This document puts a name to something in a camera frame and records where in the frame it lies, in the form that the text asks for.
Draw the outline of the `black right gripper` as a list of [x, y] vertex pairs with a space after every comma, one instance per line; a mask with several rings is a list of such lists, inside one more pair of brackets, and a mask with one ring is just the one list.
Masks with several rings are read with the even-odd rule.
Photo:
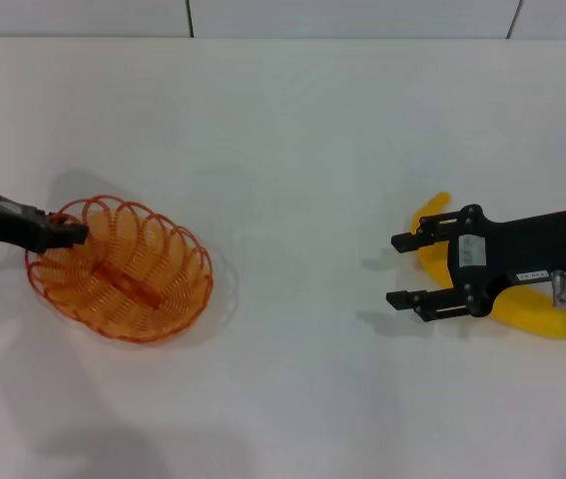
[[411, 309], [423, 321], [486, 316], [496, 298], [517, 286], [549, 282], [554, 306], [566, 304], [566, 211], [498, 223], [478, 205], [458, 212], [422, 216], [415, 233], [391, 238], [397, 251], [415, 251], [449, 241], [453, 288], [393, 291], [395, 310]]

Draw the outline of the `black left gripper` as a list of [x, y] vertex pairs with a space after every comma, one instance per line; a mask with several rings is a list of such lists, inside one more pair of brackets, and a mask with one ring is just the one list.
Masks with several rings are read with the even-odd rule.
[[84, 244], [88, 234], [85, 225], [51, 225], [44, 211], [0, 196], [0, 242], [42, 252]]

